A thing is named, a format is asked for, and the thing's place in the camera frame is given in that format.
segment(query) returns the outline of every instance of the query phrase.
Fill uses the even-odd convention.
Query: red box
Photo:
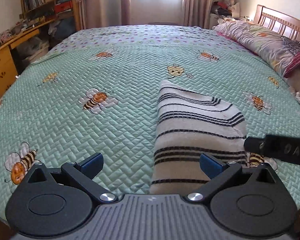
[[[59,12],[69,10],[71,8],[72,8],[72,1],[64,2],[64,3],[60,3],[58,5],[55,5],[54,12],[59,13]]]

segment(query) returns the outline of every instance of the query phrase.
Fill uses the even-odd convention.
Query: ribbed gray surface
[[[17,235],[13,240],[29,240]],[[216,225],[206,208],[179,195],[125,195],[118,203],[100,206],[92,220],[57,240],[235,240]],[[273,239],[291,240],[287,235]]]

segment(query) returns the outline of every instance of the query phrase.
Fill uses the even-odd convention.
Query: wooden desk
[[[39,29],[54,20],[42,23],[30,30],[20,33],[12,40],[6,42],[0,47],[0,98],[15,82],[18,72],[11,56],[11,49],[14,49],[21,43],[29,40],[31,37],[39,34]]]

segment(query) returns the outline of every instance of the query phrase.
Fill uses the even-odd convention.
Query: metal screw
[[[200,193],[190,193],[187,198],[191,201],[199,201],[203,199],[203,195]]]
[[[100,199],[106,202],[113,201],[115,199],[115,195],[112,193],[103,193],[100,195]]]

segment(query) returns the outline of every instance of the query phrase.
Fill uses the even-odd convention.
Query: beige curtain
[[[130,24],[130,0],[86,0],[87,28]]]
[[[185,26],[209,28],[212,0],[183,0]]]

